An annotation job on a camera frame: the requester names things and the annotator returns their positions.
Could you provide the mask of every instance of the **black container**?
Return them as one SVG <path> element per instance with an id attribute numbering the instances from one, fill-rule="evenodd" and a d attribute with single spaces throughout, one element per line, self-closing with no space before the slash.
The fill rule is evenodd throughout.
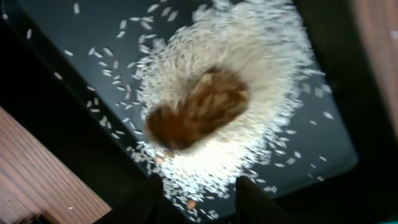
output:
<path id="1" fill-rule="evenodd" d="M 32 2 L 19 0 L 4 1 L 2 6 L 3 10 L 9 16 L 7 22 L 13 28 L 14 32 L 26 42 L 38 58 L 46 64 L 49 70 L 61 74 L 63 77 L 61 82 L 82 106 L 86 106 L 87 100 L 93 102 L 94 97 L 99 98 L 98 108 L 107 115 L 108 120 L 112 124 L 112 129 L 131 133 L 131 130 L 120 122 L 120 120 L 126 117 L 126 114 L 123 111 L 116 110 L 115 105 L 109 103 L 110 101 L 116 101 L 115 99 L 120 98 L 120 96 L 117 95 L 116 91 L 108 92 L 106 88 L 101 88 L 101 86 L 107 85 L 109 82 L 104 83 L 96 78 L 102 76 L 101 67 L 96 64 L 97 60 L 93 60 L 93 58 L 89 59 L 87 54 L 93 46 L 100 46 L 100 49 L 109 47 L 115 54 L 120 56 L 119 58 L 123 59 L 119 63 L 124 64 L 124 67 L 126 67 L 127 63 L 142 57 L 137 49 L 135 49 L 137 39 L 141 33 L 128 30 L 130 26 L 128 24 L 125 38 L 121 39 L 118 43 L 114 42 L 116 40 L 115 34 L 119 33 L 120 20 L 128 19 L 128 17 L 132 16 L 145 16 L 146 9 L 153 2 L 120 1 L 117 3 L 109 1 L 80 1 L 79 3 L 81 13 L 77 16 L 73 14 L 72 2 Z M 171 2 L 170 6 L 180 11 L 176 23 L 167 24 L 167 29 L 165 28 L 166 24 L 155 24 L 154 29 L 158 29 L 157 33 L 161 36 L 165 38 L 170 37 L 179 27 L 191 24 L 191 12 L 202 3 L 200 1 L 184 2 L 183 4 L 178 1 Z M 362 100 L 364 95 L 372 100 L 372 110 L 375 110 L 374 105 L 377 105 L 377 109 L 380 110 L 380 104 L 373 80 L 370 78 L 368 70 L 365 70 L 366 67 L 361 66 L 361 63 L 364 62 L 363 57 L 360 56 L 358 58 L 358 55 L 356 55 L 358 52 L 362 53 L 359 43 L 357 42 L 356 45 L 348 46 L 344 45 L 346 40 L 343 39 L 341 39 L 341 43 L 336 43 L 335 40 L 328 39 L 329 37 L 331 38 L 329 32 L 332 32 L 332 30 L 319 30 L 320 26 L 322 26 L 321 24 L 323 24 L 321 22 L 322 18 L 324 18 L 324 24 L 328 24 L 330 22 L 329 18 L 332 17 L 328 14 L 321 15 L 322 10 L 320 9 L 324 9 L 323 12 L 325 12 L 328 3 L 319 4 L 313 2 L 309 4 L 304 3 L 304 1 L 296 1 L 295 3 L 304 18 L 305 25 L 308 27 L 310 40 L 314 45 L 320 65 L 326 72 L 326 77 L 334 92 L 333 96 L 338 102 L 340 114 L 342 114 L 342 118 L 346 121 L 349 130 L 354 130 L 354 133 L 350 132 L 354 138 L 354 143 L 362 147 L 365 144 L 370 144 L 369 142 L 365 143 L 366 139 L 358 140 L 362 138 L 359 136 L 369 135 L 369 132 L 364 134 L 363 129 L 357 128 L 360 126 L 357 120 L 361 117 L 358 111 L 362 111 L 364 107 L 368 108 L 370 105 L 369 101 L 365 105 L 365 101 Z M 345 22 L 347 21 L 336 21 L 337 24 L 344 24 Z M 345 26 L 347 27 L 335 27 L 335 29 L 353 28 L 353 26 Z M 32 29 L 32 37 L 29 40 L 25 40 L 28 29 Z M 357 38 L 355 32 L 352 35 L 353 38 Z M 324 41 L 335 43 L 335 45 L 323 45 Z M 70 50 L 74 53 L 74 56 L 68 57 L 64 54 L 63 50 Z M 346 64 L 341 63 L 341 57 L 347 53 L 352 54 L 350 56 L 353 58 L 349 70 L 347 67 L 343 69 L 342 66 Z M 129 75 L 127 70 L 123 70 L 121 73 L 124 76 Z M 364 73 L 367 78 L 364 79 L 361 77 L 361 82 L 355 82 Z M 94 86 L 97 91 L 88 91 L 86 87 L 87 82 Z M 318 80 L 314 80 L 314 82 L 323 83 L 324 80 L 320 77 Z M 132 83 L 133 88 L 137 88 L 138 85 L 138 83 Z M 313 171 L 309 164 L 314 163 L 313 161 L 319 162 L 319 155 L 327 158 L 328 163 L 321 166 L 316 164 L 317 171 L 313 174 L 315 177 L 321 175 L 327 179 L 341 174 L 355 165 L 356 155 L 353 152 L 348 134 L 345 131 L 344 124 L 340 120 L 339 112 L 331 97 L 322 102 L 314 102 L 311 110 L 298 111 L 296 117 L 300 119 L 294 118 L 291 126 L 304 127 L 308 125 L 308 121 L 313 119 L 313 116 L 309 116 L 309 111 L 313 111 L 316 108 L 315 110 L 322 116 L 321 112 L 325 107 L 334 114 L 335 120 L 333 123 L 322 127 L 321 131 L 319 129 L 311 129 L 310 126 L 306 128 L 305 132 L 302 131 L 302 135 L 297 136 L 297 139 L 291 139 L 292 144 L 303 154 L 300 164 L 296 165 L 298 167 L 291 170 L 267 167 L 267 169 L 264 169 L 260 173 L 269 185 L 278 186 L 278 192 L 276 195 L 272 195 L 273 197 L 280 197 L 318 182 L 316 179 L 309 178 L 307 174 Z M 132 118 L 135 119 L 135 124 L 139 124 L 139 116 L 137 115 L 139 111 L 135 111 L 134 114 Z M 93 116 L 97 120 L 102 119 L 102 116 L 98 116 L 96 113 L 93 113 Z M 363 118 L 362 122 L 370 121 L 376 123 L 379 122 L 379 119 L 371 120 Z M 108 133 L 111 132 L 108 128 L 105 128 L 105 130 Z M 309 138 L 313 140 L 310 144 L 306 141 Z M 135 135 L 133 138 L 123 138 L 122 141 L 117 139 L 116 142 L 120 148 L 125 149 L 127 146 L 134 147 L 136 141 L 141 139 L 143 139 L 142 136 Z M 145 164 L 138 167 L 145 170 Z M 209 208 L 206 208 L 206 203 L 199 205 L 199 207 L 207 210 L 216 209 L 221 216 L 229 215 L 234 211 L 232 198 L 229 200 L 218 200 L 216 205 L 213 204 Z"/>

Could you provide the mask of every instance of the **black tray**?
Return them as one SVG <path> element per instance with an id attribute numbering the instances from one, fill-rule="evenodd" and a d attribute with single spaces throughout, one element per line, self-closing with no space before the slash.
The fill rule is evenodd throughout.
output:
<path id="1" fill-rule="evenodd" d="M 14 32 L 36 53 L 36 55 L 48 66 L 48 68 L 61 74 L 62 83 L 71 94 L 83 105 L 87 101 L 93 102 L 99 99 L 100 113 L 92 113 L 101 120 L 103 115 L 108 117 L 112 129 L 104 128 L 108 133 L 120 130 L 129 136 L 115 139 L 122 149 L 128 146 L 135 147 L 136 142 L 144 140 L 143 135 L 136 135 L 129 126 L 125 126 L 121 120 L 130 116 L 137 129 L 142 129 L 140 119 L 140 108 L 126 111 L 116 103 L 124 96 L 110 84 L 109 77 L 102 75 L 103 67 L 98 65 L 98 59 L 89 56 L 92 47 L 101 51 L 103 47 L 109 47 L 119 60 L 119 73 L 123 76 L 123 83 L 130 83 L 133 89 L 139 86 L 139 82 L 130 77 L 132 70 L 126 65 L 144 56 L 137 49 L 138 38 L 145 30 L 139 25 L 128 22 L 126 34 L 117 39 L 119 24 L 121 20 L 130 17 L 146 16 L 147 8 L 154 1 L 79 1 L 81 12 L 73 13 L 71 1 L 29 1 L 29 0 L 3 0 L 2 10 L 8 15 L 8 24 Z M 178 10 L 179 14 L 175 21 L 166 22 L 165 19 L 155 22 L 153 32 L 164 39 L 168 39 L 179 27 L 189 26 L 192 11 L 205 1 L 169 1 L 162 3 L 161 9 L 156 10 L 154 16 L 159 16 L 165 6 L 171 6 Z M 31 29 L 32 36 L 26 40 L 27 31 Z M 69 57 L 64 50 L 73 52 Z M 104 58 L 110 66 L 113 58 L 107 57 L 102 51 Z M 320 86 L 325 83 L 321 76 L 314 76 L 305 81 L 311 86 Z M 96 91 L 89 91 L 87 85 L 95 87 Z M 254 170 L 260 171 L 260 177 L 266 179 L 266 185 L 275 185 L 278 191 L 271 197 L 280 197 L 289 192 L 296 191 L 305 186 L 319 182 L 317 177 L 327 179 L 351 169 L 357 163 L 357 157 L 344 124 L 340 119 L 331 94 L 324 93 L 322 98 L 314 97 L 313 93 L 302 93 L 301 100 L 305 106 L 296 111 L 288 129 L 294 129 L 298 133 L 290 135 L 288 149 L 284 149 L 293 156 L 294 151 L 301 153 L 302 158 L 296 163 L 283 169 L 276 166 L 256 166 Z M 334 119 L 327 119 L 323 112 L 331 113 Z M 272 163 L 285 162 L 287 156 L 278 157 L 273 155 Z M 138 167 L 146 171 L 146 164 L 139 163 Z M 221 217 L 234 212 L 233 198 L 217 199 L 212 203 L 199 203 L 198 208 L 205 210 L 215 209 Z"/>

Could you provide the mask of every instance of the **rice grain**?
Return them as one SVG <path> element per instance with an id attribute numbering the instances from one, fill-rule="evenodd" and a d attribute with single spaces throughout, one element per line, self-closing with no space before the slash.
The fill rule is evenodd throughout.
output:
<path id="1" fill-rule="evenodd" d="M 167 22 L 172 22 L 175 20 L 175 18 L 178 16 L 178 11 L 173 11 L 170 15 L 169 18 L 167 19 Z"/>
<path id="2" fill-rule="evenodd" d="M 32 37 L 32 29 L 28 29 L 26 32 L 26 39 L 29 40 Z"/>
<path id="3" fill-rule="evenodd" d="M 78 2 L 73 4 L 73 12 L 75 13 L 75 15 L 80 13 L 80 7 Z"/>

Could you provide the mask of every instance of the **scattered rice grain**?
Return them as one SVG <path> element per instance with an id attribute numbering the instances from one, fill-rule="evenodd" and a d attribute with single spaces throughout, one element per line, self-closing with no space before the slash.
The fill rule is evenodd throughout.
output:
<path id="1" fill-rule="evenodd" d="M 73 4 L 73 12 L 75 13 L 75 15 L 80 13 L 80 7 L 78 2 Z"/>
<path id="2" fill-rule="evenodd" d="M 109 49 L 109 47 L 104 47 L 103 50 L 108 56 L 113 57 L 113 52 L 111 49 Z"/>
<path id="3" fill-rule="evenodd" d="M 151 38 L 155 38 L 157 37 L 157 34 L 149 34 L 147 36 L 145 36 L 146 39 L 151 39 Z"/>
<path id="4" fill-rule="evenodd" d="M 126 96 L 124 96 L 124 100 L 130 100 L 130 96 L 131 96 L 131 92 L 128 91 L 128 92 L 126 93 Z"/>
<path id="5" fill-rule="evenodd" d="M 173 11 L 170 15 L 169 18 L 167 19 L 167 22 L 173 21 L 178 15 L 178 11 Z"/>
<path id="6" fill-rule="evenodd" d="M 141 20 L 145 22 L 154 22 L 154 17 L 153 16 L 143 17 Z"/>
<path id="7" fill-rule="evenodd" d="M 54 72 L 54 75 L 56 78 L 58 78 L 59 80 L 62 80 L 62 76 L 60 74 L 58 74 L 57 72 Z"/>
<path id="8" fill-rule="evenodd" d="M 104 67 L 107 67 L 107 66 L 108 66 L 108 64 L 105 63 L 105 62 L 98 62 L 98 64 L 99 64 L 99 65 L 102 65 L 102 66 L 104 66 Z"/>
<path id="9" fill-rule="evenodd" d="M 73 53 L 70 52 L 69 50 L 64 50 L 64 52 L 65 52 L 66 55 L 69 55 L 69 56 L 71 56 L 71 57 L 73 56 Z"/>
<path id="10" fill-rule="evenodd" d="M 118 86 L 117 89 L 120 90 L 120 91 L 126 91 L 126 88 L 123 87 L 123 86 Z"/>
<path id="11" fill-rule="evenodd" d="M 119 68 L 119 61 L 114 61 L 113 62 L 113 69 L 118 69 Z"/>
<path id="12" fill-rule="evenodd" d="M 123 29 L 126 29 L 126 27 L 127 27 L 127 20 L 125 20 L 125 19 L 123 19 L 122 21 L 120 21 L 120 29 L 121 30 L 123 30 Z"/>
<path id="13" fill-rule="evenodd" d="M 116 139 L 120 139 L 120 137 L 119 137 L 117 134 L 115 134 L 115 133 L 112 133 L 112 136 L 113 136 L 114 138 L 116 138 Z"/>
<path id="14" fill-rule="evenodd" d="M 32 29 L 27 30 L 26 39 L 29 40 L 32 37 Z"/>
<path id="15" fill-rule="evenodd" d="M 149 6 L 147 13 L 155 11 L 158 7 L 159 7 L 159 4 L 153 4 L 153 5 Z"/>
<path id="16" fill-rule="evenodd" d="M 132 129 L 136 129 L 136 127 L 135 127 L 135 125 L 132 123 L 132 122 L 129 122 L 129 124 L 130 124 L 130 127 L 132 128 Z"/>
<path id="17" fill-rule="evenodd" d="M 119 34 L 116 36 L 116 38 L 122 38 L 126 34 L 126 31 L 122 30 L 119 32 Z"/>
<path id="18" fill-rule="evenodd" d="M 289 158 L 286 163 L 289 165 L 292 165 L 294 162 L 296 161 L 296 159 L 294 159 L 293 157 Z"/>
<path id="19" fill-rule="evenodd" d="M 325 162 L 327 161 L 326 158 L 323 157 L 323 156 L 319 156 L 319 159 L 321 159 L 321 160 L 323 160 L 323 161 L 325 161 Z"/>
<path id="20" fill-rule="evenodd" d="M 285 167 L 285 165 L 283 165 L 283 164 L 274 164 L 274 165 L 277 167 Z"/>
<path id="21" fill-rule="evenodd" d="M 89 51 L 88 51 L 88 55 L 92 55 L 95 51 L 95 47 L 92 47 Z"/>
<path id="22" fill-rule="evenodd" d="M 129 64 L 127 65 L 127 68 L 131 68 L 131 67 L 133 67 L 135 64 L 136 64 L 135 62 L 131 62 L 131 63 L 129 63 Z"/>
<path id="23" fill-rule="evenodd" d="M 133 22 L 137 22 L 137 21 L 140 21 L 141 18 L 140 17 L 131 17 L 129 20 L 133 21 Z"/>
<path id="24" fill-rule="evenodd" d="M 152 30 L 152 27 L 149 25 L 149 23 L 147 23 L 146 21 L 141 21 L 141 26 L 145 29 L 145 30 Z"/>
<path id="25" fill-rule="evenodd" d="M 93 87 L 91 87 L 91 86 L 87 86 L 87 90 L 89 90 L 89 91 L 95 91 L 95 89 L 94 89 Z"/>
<path id="26" fill-rule="evenodd" d="M 324 111 L 323 115 L 325 115 L 326 118 L 333 119 L 333 116 L 329 112 Z"/>
<path id="27" fill-rule="evenodd" d="M 162 16 L 162 17 L 167 16 L 171 10 L 172 10 L 171 7 L 166 7 L 166 8 L 164 8 L 163 11 L 162 11 L 162 15 L 161 15 L 161 16 Z"/>
<path id="28" fill-rule="evenodd" d="M 102 56 L 100 53 L 98 53 L 96 50 L 94 51 L 94 56 L 97 58 L 103 58 L 104 56 Z"/>

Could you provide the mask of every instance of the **white rice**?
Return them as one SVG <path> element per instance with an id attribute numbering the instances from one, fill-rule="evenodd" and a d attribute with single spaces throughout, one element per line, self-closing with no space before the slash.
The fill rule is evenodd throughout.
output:
<path id="1" fill-rule="evenodd" d="M 62 80 L 62 76 L 60 74 L 58 74 L 57 72 L 54 72 L 54 75 L 56 78 L 58 78 L 59 80 Z"/>
<path id="2" fill-rule="evenodd" d="M 319 159 L 321 159 L 321 160 L 323 160 L 323 161 L 325 161 L 325 162 L 328 161 L 328 160 L 327 160 L 325 157 L 323 157 L 323 156 L 319 156 Z"/>
<path id="3" fill-rule="evenodd" d="M 113 69 L 118 69 L 119 68 L 119 61 L 114 61 L 113 62 Z"/>
<path id="4" fill-rule="evenodd" d="M 329 112 L 324 111 L 323 115 L 325 115 L 326 118 L 334 119 L 333 116 Z"/>
<path id="5" fill-rule="evenodd" d="M 147 16 L 147 17 L 143 17 L 141 18 L 143 21 L 146 22 L 154 22 L 154 17 L 153 16 Z"/>
<path id="6" fill-rule="evenodd" d="M 174 21 L 175 18 L 177 18 L 178 11 L 173 11 L 170 15 L 169 18 L 167 18 L 167 22 Z"/>
<path id="7" fill-rule="evenodd" d="M 68 56 L 73 56 L 73 53 L 72 52 L 70 52 L 69 50 L 64 50 L 64 52 L 65 52 L 65 54 L 66 55 L 68 55 Z"/>
<path id="8" fill-rule="evenodd" d="M 149 34 L 149 35 L 145 36 L 146 39 L 151 39 L 154 37 L 157 37 L 157 34 Z"/>
<path id="9" fill-rule="evenodd" d="M 126 27 L 127 27 L 127 20 L 124 19 L 124 20 L 120 21 L 119 29 L 124 30 L 124 29 L 126 29 Z"/>
<path id="10" fill-rule="evenodd" d="M 147 13 L 155 11 L 155 9 L 157 9 L 158 7 L 159 7 L 159 4 L 153 4 L 153 5 L 149 6 Z"/>
<path id="11" fill-rule="evenodd" d="M 126 31 L 122 30 L 119 32 L 119 34 L 116 36 L 116 38 L 122 38 L 126 34 Z"/>
<path id="12" fill-rule="evenodd" d="M 32 37 L 32 29 L 27 30 L 26 39 L 29 40 Z"/>
<path id="13" fill-rule="evenodd" d="M 89 90 L 89 91 L 95 91 L 94 87 L 91 87 L 91 86 L 87 86 L 87 90 Z"/>
<path id="14" fill-rule="evenodd" d="M 162 17 L 167 16 L 171 10 L 172 10 L 171 7 L 166 7 L 166 8 L 164 8 L 163 11 L 162 11 L 162 15 L 161 15 L 161 16 L 162 16 Z"/>
<path id="15" fill-rule="evenodd" d="M 113 136 L 114 138 L 116 138 L 116 139 L 120 139 L 120 137 L 119 137 L 117 134 L 115 134 L 115 133 L 112 133 L 112 136 Z"/>
<path id="16" fill-rule="evenodd" d="M 141 18 L 140 17 L 131 17 L 129 20 L 133 21 L 133 22 L 137 22 L 137 21 L 140 21 Z"/>
<path id="17" fill-rule="evenodd" d="M 109 47 L 104 47 L 103 50 L 108 56 L 113 57 L 113 52 Z"/>
<path id="18" fill-rule="evenodd" d="M 141 26 L 145 29 L 145 30 L 151 30 L 152 27 L 149 25 L 148 22 L 146 21 L 141 21 Z"/>
<path id="19" fill-rule="evenodd" d="M 117 86 L 117 89 L 120 90 L 120 91 L 126 91 L 126 88 L 123 87 L 123 86 Z"/>
<path id="20" fill-rule="evenodd" d="M 75 13 L 75 15 L 80 13 L 80 7 L 78 2 L 73 4 L 73 12 Z"/>
<path id="21" fill-rule="evenodd" d="M 279 133 L 289 124 L 295 109 L 302 106 L 296 77 L 320 73 L 307 68 L 313 63 L 312 50 L 299 14 L 291 7 L 284 7 L 288 0 L 237 5 L 214 2 L 223 12 L 201 9 L 196 13 L 196 23 L 179 29 L 168 45 L 165 40 L 155 39 L 150 64 L 137 65 L 141 69 L 135 77 L 142 80 L 137 99 L 145 105 L 142 119 L 163 102 L 175 106 L 186 94 L 188 80 L 197 79 L 215 65 L 239 72 L 251 91 L 249 108 L 239 116 L 241 119 L 196 142 L 189 150 L 176 152 L 160 166 L 147 168 L 148 173 L 157 169 L 164 178 L 167 198 L 183 195 L 202 201 L 203 191 L 225 197 L 227 185 L 234 183 L 243 169 L 250 169 L 253 164 L 270 164 L 271 153 L 264 150 L 265 146 L 287 147 L 288 139 L 279 137 Z M 174 20 L 177 14 L 172 12 L 167 20 Z M 143 134 L 132 128 L 134 133 Z M 295 134 L 295 131 L 286 130 L 286 133 Z M 225 137 L 229 142 L 221 141 Z M 134 154 L 133 159 L 149 164 L 163 154 L 164 148 L 150 142 L 140 144 L 137 150 L 141 155 Z M 299 152 L 294 155 L 301 158 Z M 274 165 L 285 167 L 282 163 Z M 276 190 L 275 186 L 269 187 L 269 191 Z"/>
<path id="22" fill-rule="evenodd" d="M 103 56 L 100 53 L 98 53 L 97 51 L 95 51 L 95 50 L 94 50 L 93 54 L 94 54 L 95 57 L 103 58 Z"/>
<path id="23" fill-rule="evenodd" d="M 89 51 L 88 51 L 88 55 L 92 55 L 95 51 L 95 47 L 92 47 Z"/>
<path id="24" fill-rule="evenodd" d="M 132 68 L 136 63 L 135 62 L 131 62 L 127 65 L 127 68 Z"/>

